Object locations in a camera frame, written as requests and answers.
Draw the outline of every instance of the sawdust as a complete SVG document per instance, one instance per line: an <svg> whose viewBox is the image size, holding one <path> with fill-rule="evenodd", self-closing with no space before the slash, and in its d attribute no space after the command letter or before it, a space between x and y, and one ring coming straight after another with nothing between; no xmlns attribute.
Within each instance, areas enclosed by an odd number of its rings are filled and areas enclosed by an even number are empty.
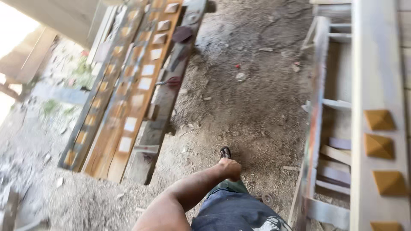
<svg viewBox="0 0 411 231"><path fill-rule="evenodd" d="M243 165L249 192L270 193L273 209L287 219L298 175L283 166L298 166L304 149L308 115L300 106L310 95L311 70L296 56L311 24L311 5L308 0L216 2L217 13L205 16L197 37L182 85L187 94L177 100L171 121L177 133L166 136L149 186L127 179L118 185L56 167L79 109L65 115L70 107L62 107L45 117L41 100L26 100L10 112L0 130L0 167L8 183L16 179L26 194L21 224L49 217L52 230L128 230L166 187L217 163L223 145ZM273 52L259 50L264 47ZM292 69L295 61L302 65L299 73ZM240 72L247 76L243 82L236 80ZM181 129L188 124L191 133ZM51 158L45 162L46 155ZM12 170L3 171L4 163ZM64 184L57 187L59 178ZM187 213L189 220L198 209Z"/></svg>

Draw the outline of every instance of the wooden beam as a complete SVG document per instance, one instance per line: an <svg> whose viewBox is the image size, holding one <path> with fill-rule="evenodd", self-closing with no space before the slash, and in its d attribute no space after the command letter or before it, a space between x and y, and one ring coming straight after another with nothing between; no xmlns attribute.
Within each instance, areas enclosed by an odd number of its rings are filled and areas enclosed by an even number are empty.
<svg viewBox="0 0 411 231"><path fill-rule="evenodd" d="M326 189L329 189L329 190L332 190L332 191L343 193L345 195L350 195L350 189L346 188L346 187L343 187L343 186L327 183L327 182L324 182L324 181L321 181L321 180L317 180L315 182L315 184L317 186L320 186L320 187L323 187L323 188L326 188Z"/></svg>
<svg viewBox="0 0 411 231"><path fill-rule="evenodd" d="M350 231L370 230L370 221L397 221L411 230L408 197L378 193L372 171L400 171L409 182L404 120L404 86L400 67L397 1L353 1L353 100ZM396 130L373 131L364 110L389 110ZM391 138L395 160L365 154L364 133Z"/></svg>
<svg viewBox="0 0 411 231"><path fill-rule="evenodd" d="M316 201L314 199L306 199L306 201L308 207L307 216L309 218L319 222L332 224L339 229L349 230L350 210L330 205L322 201Z"/></svg>
<svg viewBox="0 0 411 231"><path fill-rule="evenodd" d="M326 78L326 63L328 54L330 30L330 20L326 17L317 17L316 34L314 37L314 68L312 73L313 94L309 119L309 131L304 149L304 160L302 165L301 197L312 198L315 193L315 181L317 176L316 167L319 158L324 84ZM297 230L305 231L309 221L307 221L307 204L302 202L297 215Z"/></svg>
<svg viewBox="0 0 411 231"><path fill-rule="evenodd" d="M196 15L198 20L193 23L189 17L183 18L181 25L190 27L193 35L189 42L174 45L164 80L173 76L184 76L206 5L207 0L192 0L187 6L185 14ZM169 88L167 85L158 87L157 97L154 100L154 104L159 105L158 116L155 121L147 122L139 145L158 145L159 150L155 154L133 152L127 167L126 178L144 185L150 183L177 96L178 89Z"/></svg>
<svg viewBox="0 0 411 231"><path fill-rule="evenodd" d="M346 152L340 151L327 145L323 145L320 152L321 154L343 162L344 164L351 165L351 156Z"/></svg>

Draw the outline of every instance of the green plant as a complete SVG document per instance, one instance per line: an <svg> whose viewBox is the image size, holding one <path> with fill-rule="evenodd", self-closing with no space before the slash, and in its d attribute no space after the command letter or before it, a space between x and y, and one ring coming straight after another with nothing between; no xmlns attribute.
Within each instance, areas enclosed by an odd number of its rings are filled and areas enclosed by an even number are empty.
<svg viewBox="0 0 411 231"><path fill-rule="evenodd" d="M45 116L50 115L52 112L56 111L59 107L59 103L53 99L49 99L42 104L43 114Z"/></svg>

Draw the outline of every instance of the wooden slat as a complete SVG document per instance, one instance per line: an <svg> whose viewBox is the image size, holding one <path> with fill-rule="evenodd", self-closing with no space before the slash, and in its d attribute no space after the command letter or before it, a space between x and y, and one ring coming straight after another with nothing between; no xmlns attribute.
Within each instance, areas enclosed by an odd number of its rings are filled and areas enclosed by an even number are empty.
<svg viewBox="0 0 411 231"><path fill-rule="evenodd" d="M411 12L398 12L401 46L411 48Z"/></svg>
<svg viewBox="0 0 411 231"><path fill-rule="evenodd" d="M329 223L337 228L349 230L350 210L314 199L307 200L307 216L319 222Z"/></svg>
<svg viewBox="0 0 411 231"><path fill-rule="evenodd" d="M310 0L311 4L350 4L351 0Z"/></svg>
<svg viewBox="0 0 411 231"><path fill-rule="evenodd" d="M140 25L146 3L147 0L144 0L137 3L137 5L128 7L120 23L119 33L115 35L113 44L109 50L110 54L113 53L115 46L131 43L134 34ZM134 18L128 19L130 12L138 12L138 14ZM130 33L127 36L123 36L121 33L123 27L130 28ZM109 103L114 85L122 71L121 66L124 62L126 52L127 48L123 47L122 52L118 53L118 55L108 55L106 57L103 67L100 69L93 88L89 93L87 102L81 110L77 123L70 135L66 148L62 153L58 163L59 167L72 171L81 170L103 118L105 109ZM85 123L88 117L92 117L92 120L88 120L92 121L92 123Z"/></svg>
<svg viewBox="0 0 411 231"><path fill-rule="evenodd" d="M314 38L314 68L313 68L313 95L312 109L310 113L309 132L306 139L304 150L304 161L302 166L301 196L312 198L315 192L315 180L317 176L316 167L318 164L320 137L323 114L324 85L326 78L326 63L328 54L330 30L330 20L326 17L317 17L316 34ZM306 204L299 205L299 214L297 218L297 228L306 230Z"/></svg>
<svg viewBox="0 0 411 231"><path fill-rule="evenodd" d="M321 154L324 154L326 156L329 156L335 160L338 160L340 162L343 162L344 164L351 165L351 156L347 154L346 152L343 152L341 150L338 150L336 148L332 148L327 145L323 145L321 147Z"/></svg>
<svg viewBox="0 0 411 231"><path fill-rule="evenodd" d="M372 171L400 171L409 182L404 86L396 1L353 1L353 101L350 231L370 230L370 221L396 221L411 230L408 197L378 193ZM395 131L372 131L364 110L387 109ZM365 155L364 133L391 138L395 160Z"/></svg>
<svg viewBox="0 0 411 231"><path fill-rule="evenodd" d="M180 4L177 12L164 13L165 7L171 3ZM136 46L132 54L133 62L137 62L136 66L139 67L135 74L138 81L123 81L113 95L115 101L113 107L107 110L107 123L103 125L100 135L96 138L96 145L90 157L92 161L85 169L85 172L91 176L115 182L122 180L131 149L150 104L157 76L168 53L171 36L182 9L182 0L157 0L151 3L151 7L161 10L149 13L149 22L155 23L152 24L153 32L145 31L141 34L139 41L147 41L147 48L143 50L142 46ZM154 30L157 22L164 20L170 20L170 29ZM154 44L154 38L159 34L166 34L166 41L163 44ZM151 51L154 49L162 50L161 57L156 60L151 59ZM145 74L148 67L152 69L149 74ZM129 125L129 119L132 120L132 125Z"/></svg>
<svg viewBox="0 0 411 231"><path fill-rule="evenodd" d="M318 165L319 166L323 166L323 167L328 167L328 168L332 168L335 170L339 170L345 173L350 173L350 166L346 165L346 164L341 164L341 163L337 163L334 161L328 161L328 160L323 160L320 159L318 160Z"/></svg>
<svg viewBox="0 0 411 231"><path fill-rule="evenodd" d="M185 14L197 15L198 21L191 23L188 17L183 19L182 26L190 27L193 35L189 42L184 44L176 43L174 45L174 50L170 55L170 64L165 72L165 80L170 79L173 76L184 76L185 68L188 64L191 50L196 40L197 31L203 18L206 3L207 0L191 0L187 6ZM177 65L175 66L175 69L172 70L173 64L175 63L177 63ZM167 85L158 87L157 97L154 102L154 104L159 105L158 116L155 121L147 122L139 145L159 146L160 151L177 95L177 89L170 89ZM126 178L134 180L140 184L148 185L154 172L159 151L156 154L134 152L127 167Z"/></svg>
<svg viewBox="0 0 411 231"><path fill-rule="evenodd" d="M332 191L343 193L345 195L350 194L350 189L349 188L339 186L339 185L335 185L335 184L331 184L331 183L327 183L327 182L324 182L324 181L321 181L321 180L317 180L316 185L320 186L320 187L323 187L323 188L326 188L326 189L329 189L329 190L332 190Z"/></svg>

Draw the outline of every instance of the unfinished wood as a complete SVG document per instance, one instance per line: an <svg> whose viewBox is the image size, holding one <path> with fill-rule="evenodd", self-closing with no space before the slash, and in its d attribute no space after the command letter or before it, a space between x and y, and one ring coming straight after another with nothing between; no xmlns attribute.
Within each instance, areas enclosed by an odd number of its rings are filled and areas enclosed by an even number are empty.
<svg viewBox="0 0 411 231"><path fill-rule="evenodd" d="M103 124L99 135L96 137L94 149L90 151L90 161L86 165L85 172L97 178L104 178L115 182L120 182L127 165L131 149L121 149L120 138L130 138L134 144L143 117L147 111L149 102L155 86L155 80L163 64L164 57L168 51L171 36L181 12L179 7L175 14L163 14L164 3L176 1L157 0L152 2L155 11L147 14L148 22L170 20L172 27L169 31L162 32L167 35L164 44L153 44L154 36L157 32L155 24L147 23L150 31L144 31L137 37L138 41L146 41L146 46L136 46L130 55L128 62L134 62L138 67L136 73L131 78L119 80L120 84L113 95L113 106L106 111L108 121L115 122ZM162 57L157 60L150 59L150 50L162 48ZM126 118L137 118L135 129L131 132L124 130Z"/></svg>
<svg viewBox="0 0 411 231"><path fill-rule="evenodd" d="M343 182L348 185L351 183L350 173L339 171L339 170L332 169L329 167L324 167L324 166L319 165L317 167L317 174L330 178L332 180Z"/></svg>
<svg viewBox="0 0 411 231"><path fill-rule="evenodd" d="M144 6L146 5L146 1L142 1L136 3L137 5L129 6L126 10L123 18L121 19L120 28L124 26L133 28L135 32L140 25L141 19L143 17ZM133 18L133 20L128 20L127 16L130 11L138 10L140 12L138 17ZM120 44L129 44L133 39L134 34L130 33L128 37L121 37L120 33L115 34L113 44L110 47L109 53L112 53L114 48ZM87 99L86 104L84 105L80 116L77 120L76 125L74 126L73 132L70 135L69 141L67 142L66 148L64 149L58 166L61 168L69 169L72 171L80 171L83 167L83 164L88 156L88 151L93 144L94 137L98 132L100 122L103 119L103 115L107 105L109 104L110 96L114 90L115 83L120 75L121 66L124 62L126 56L126 49L123 49L122 54L112 58L111 56L107 56L104 63L103 68L100 69L95 83L93 85L92 90L89 93L89 97ZM100 90L100 85L104 82L106 87L104 90ZM95 125L89 126L85 125L85 119L88 115L95 116ZM110 120L108 121L111 126L115 126L116 121ZM87 132L87 138L81 145L76 142L77 134L80 131ZM76 156L74 161L71 164L67 164L65 162L66 156L68 153L75 152Z"/></svg>
<svg viewBox="0 0 411 231"><path fill-rule="evenodd" d="M328 35L332 42L351 43L351 34L329 33Z"/></svg>
<svg viewBox="0 0 411 231"><path fill-rule="evenodd" d="M411 12L398 12L401 46L411 48Z"/></svg>
<svg viewBox="0 0 411 231"><path fill-rule="evenodd" d="M314 16L351 19L351 4L314 5Z"/></svg>
<svg viewBox="0 0 411 231"><path fill-rule="evenodd" d="M346 164L341 164L341 163L334 162L334 161L319 159L318 160L318 165L323 166L323 167L332 168L332 169L335 169L335 170L339 170L339 171L342 171L342 172L345 172L345 173L350 173L350 166L348 166Z"/></svg>
<svg viewBox="0 0 411 231"><path fill-rule="evenodd" d="M106 9L104 17L100 23L99 30L97 31L97 34L95 36L93 45L91 46L90 52L88 54L86 64L88 65L92 64L99 45L106 40L106 37L109 33L111 25L114 22L117 8L118 8L117 6L112 6Z"/></svg>
<svg viewBox="0 0 411 231"><path fill-rule="evenodd" d="M409 182L404 86L400 67L396 1L353 1L353 107L350 231L370 229L370 222L398 221L411 230L408 198L380 196L372 171L400 171ZM364 110L387 109L395 131L372 131ZM365 155L364 133L390 137L395 160Z"/></svg>
<svg viewBox="0 0 411 231"><path fill-rule="evenodd" d="M174 45L174 49L170 54L170 64L164 73L164 81L174 76L184 77L185 68L188 65L197 31L201 25L206 9L206 3L206 0L192 0L187 6L185 14L198 14L199 20L196 23L191 23L188 17L183 18L181 26L190 27L193 35L189 38L188 42L176 43ZM182 52L186 52L183 58L180 57ZM139 145L159 145L159 151L161 150L178 91L178 89L169 88L167 85L158 87L157 96L154 99L154 104L159 105L158 116L155 121L147 122L142 131ZM151 181L158 155L159 152L156 154L147 154L145 152L134 151L127 166L126 178L140 184L148 185Z"/></svg>
<svg viewBox="0 0 411 231"><path fill-rule="evenodd" d="M342 100L323 99L323 104L336 110L351 111L351 103Z"/></svg>
<svg viewBox="0 0 411 231"><path fill-rule="evenodd" d="M321 154L329 156L335 160L343 162L344 164L351 165L351 156L346 152L340 151L336 148L332 148L327 145L323 145L320 150Z"/></svg>
<svg viewBox="0 0 411 231"><path fill-rule="evenodd" d="M349 230L350 210L314 199L306 199L307 216L319 222L329 223L337 228Z"/></svg>
<svg viewBox="0 0 411 231"><path fill-rule="evenodd" d="M320 187L323 187L323 188L326 188L326 189L329 189L329 190L332 190L332 191L343 193L345 195L350 194L350 189L346 188L346 187L343 187L343 186L327 183L327 182L324 182L324 181L321 181L321 180L317 180L315 184L316 184L316 186L320 186Z"/></svg>
<svg viewBox="0 0 411 231"><path fill-rule="evenodd" d="M349 4L351 0L310 0L311 4Z"/></svg>
<svg viewBox="0 0 411 231"><path fill-rule="evenodd" d="M5 188L4 201L4 214L2 221L0 222L0 231L14 231L19 196L10 186Z"/></svg>
<svg viewBox="0 0 411 231"><path fill-rule="evenodd" d="M411 11L411 1L410 0L398 0L398 10Z"/></svg>
<svg viewBox="0 0 411 231"><path fill-rule="evenodd" d="M401 50L405 71L405 88L411 90L411 48L402 48Z"/></svg>
<svg viewBox="0 0 411 231"><path fill-rule="evenodd" d="M351 23L332 23L330 28L331 33L351 34Z"/></svg>
<svg viewBox="0 0 411 231"><path fill-rule="evenodd" d="M86 49L99 0L2 0L30 18L69 37Z"/></svg>

